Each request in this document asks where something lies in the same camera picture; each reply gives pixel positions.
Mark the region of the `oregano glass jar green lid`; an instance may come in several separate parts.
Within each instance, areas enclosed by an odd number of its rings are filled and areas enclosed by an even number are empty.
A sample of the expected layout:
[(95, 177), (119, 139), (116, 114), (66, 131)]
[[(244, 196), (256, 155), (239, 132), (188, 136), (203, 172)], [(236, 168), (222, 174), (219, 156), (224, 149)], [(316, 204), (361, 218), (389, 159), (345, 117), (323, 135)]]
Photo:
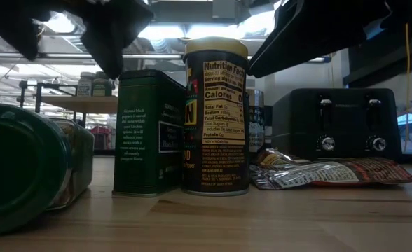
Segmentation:
[(92, 181), (94, 142), (72, 120), (0, 104), (0, 235), (84, 193)]

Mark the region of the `brown lid dark spice jar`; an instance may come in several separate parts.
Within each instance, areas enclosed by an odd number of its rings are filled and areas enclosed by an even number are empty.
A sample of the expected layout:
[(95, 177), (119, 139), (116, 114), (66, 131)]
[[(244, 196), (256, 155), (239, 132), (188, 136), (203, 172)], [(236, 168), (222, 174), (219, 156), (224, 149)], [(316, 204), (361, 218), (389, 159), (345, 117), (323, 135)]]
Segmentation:
[(265, 141), (265, 115), (263, 92), (247, 89), (249, 114), (249, 152), (257, 153)]

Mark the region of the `grey overhead crossbar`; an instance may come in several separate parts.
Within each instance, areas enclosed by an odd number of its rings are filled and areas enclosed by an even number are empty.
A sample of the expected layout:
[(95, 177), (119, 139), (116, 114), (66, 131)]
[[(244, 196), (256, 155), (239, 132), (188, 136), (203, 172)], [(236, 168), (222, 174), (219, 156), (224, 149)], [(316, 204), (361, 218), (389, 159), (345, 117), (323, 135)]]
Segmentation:
[[(22, 58), (18, 52), (0, 52), (0, 58)], [(39, 54), (38, 59), (64, 59), (64, 60), (91, 60), (93, 57), (85, 53), (48, 53)], [(182, 54), (123, 54), (123, 59), (127, 60), (182, 60)], [(330, 57), (316, 57), (309, 60), (309, 63), (329, 63)]]

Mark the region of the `red background cart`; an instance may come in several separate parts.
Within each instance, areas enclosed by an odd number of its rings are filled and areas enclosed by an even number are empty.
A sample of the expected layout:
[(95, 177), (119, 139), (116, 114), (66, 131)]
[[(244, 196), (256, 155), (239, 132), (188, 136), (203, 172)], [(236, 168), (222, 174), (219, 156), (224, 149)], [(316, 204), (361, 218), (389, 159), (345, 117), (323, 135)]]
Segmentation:
[(95, 126), (90, 132), (94, 135), (96, 150), (111, 149), (111, 130), (108, 127)]

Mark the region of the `black toaster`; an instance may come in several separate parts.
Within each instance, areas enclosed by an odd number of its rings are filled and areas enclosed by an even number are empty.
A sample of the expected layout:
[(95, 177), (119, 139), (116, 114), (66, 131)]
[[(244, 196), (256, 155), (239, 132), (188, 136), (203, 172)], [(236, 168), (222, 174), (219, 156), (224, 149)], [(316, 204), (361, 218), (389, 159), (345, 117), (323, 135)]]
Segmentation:
[(273, 105), (272, 146), (307, 160), (401, 158), (394, 93), (387, 88), (299, 88)]

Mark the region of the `black background rig frame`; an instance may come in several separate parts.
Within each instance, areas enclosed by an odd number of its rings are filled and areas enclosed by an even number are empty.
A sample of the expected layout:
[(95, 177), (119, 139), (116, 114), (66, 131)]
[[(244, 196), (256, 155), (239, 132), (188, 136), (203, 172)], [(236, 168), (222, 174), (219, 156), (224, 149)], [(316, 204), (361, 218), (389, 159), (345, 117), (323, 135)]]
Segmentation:
[[(69, 95), (69, 96), (75, 96), (76, 92), (78, 91), (78, 86), (77, 85), (63, 85), (63, 84), (54, 84), (54, 83), (36, 83), (36, 84), (28, 84), (26, 80), (21, 80), (18, 84), (18, 87), (20, 88), (20, 96), (16, 99), (19, 102), (20, 107), (22, 108), (24, 106), (25, 102), (25, 91), (27, 88), (35, 88), (35, 94), (32, 96), (36, 99), (38, 102), (38, 105), (41, 104), (42, 100), (42, 89), (50, 89), (55, 91), (58, 95)], [(75, 89), (74, 93), (67, 92), (65, 90), (62, 90), (62, 88), (73, 88)]]

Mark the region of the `yellow lid black spice can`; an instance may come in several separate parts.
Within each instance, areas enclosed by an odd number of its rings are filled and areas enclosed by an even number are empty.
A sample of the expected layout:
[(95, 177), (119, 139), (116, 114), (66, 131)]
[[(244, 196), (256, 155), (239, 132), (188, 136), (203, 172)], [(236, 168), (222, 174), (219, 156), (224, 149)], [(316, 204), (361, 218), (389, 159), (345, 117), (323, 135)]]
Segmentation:
[(182, 189), (234, 196), (249, 190), (248, 49), (236, 39), (186, 44)]

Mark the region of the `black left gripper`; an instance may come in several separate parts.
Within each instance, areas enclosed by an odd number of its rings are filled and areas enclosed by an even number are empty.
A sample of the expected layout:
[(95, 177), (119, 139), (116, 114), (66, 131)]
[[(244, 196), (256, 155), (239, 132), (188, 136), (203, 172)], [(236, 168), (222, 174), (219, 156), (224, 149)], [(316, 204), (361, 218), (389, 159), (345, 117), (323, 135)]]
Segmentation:
[(0, 37), (28, 60), (38, 55), (38, 25), (48, 12), (82, 15), (84, 47), (110, 79), (121, 75), (123, 49), (152, 21), (143, 0), (0, 0)]

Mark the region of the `brown foil spice packet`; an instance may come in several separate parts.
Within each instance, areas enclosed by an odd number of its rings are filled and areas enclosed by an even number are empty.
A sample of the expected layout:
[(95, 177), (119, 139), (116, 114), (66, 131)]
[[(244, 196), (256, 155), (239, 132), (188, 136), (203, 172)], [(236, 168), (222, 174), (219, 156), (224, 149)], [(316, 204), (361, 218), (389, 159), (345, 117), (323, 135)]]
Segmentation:
[(284, 190), (306, 185), (359, 186), (412, 183), (412, 174), (393, 160), (368, 157), (282, 165), (252, 165), (252, 183), (260, 190)]
[(274, 148), (266, 148), (259, 152), (256, 157), (256, 163), (262, 166), (276, 165), (304, 165), (310, 164), (309, 160), (281, 153)]

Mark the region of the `green black pepper tin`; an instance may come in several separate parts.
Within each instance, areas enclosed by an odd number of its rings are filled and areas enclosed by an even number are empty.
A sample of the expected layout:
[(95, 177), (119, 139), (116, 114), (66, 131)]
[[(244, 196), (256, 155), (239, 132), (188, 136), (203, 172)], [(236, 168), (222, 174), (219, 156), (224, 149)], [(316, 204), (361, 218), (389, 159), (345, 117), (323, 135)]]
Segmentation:
[(154, 197), (181, 183), (186, 89), (162, 71), (119, 79), (113, 192)]

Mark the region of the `white lid spice jar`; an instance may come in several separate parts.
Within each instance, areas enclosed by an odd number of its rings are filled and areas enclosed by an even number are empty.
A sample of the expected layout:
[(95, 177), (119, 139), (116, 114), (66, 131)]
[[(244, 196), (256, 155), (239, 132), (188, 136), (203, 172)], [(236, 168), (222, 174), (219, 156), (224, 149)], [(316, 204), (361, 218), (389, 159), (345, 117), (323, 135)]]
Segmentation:
[(92, 82), (95, 74), (91, 72), (81, 72), (78, 80), (76, 95), (79, 97), (90, 97), (92, 94)]

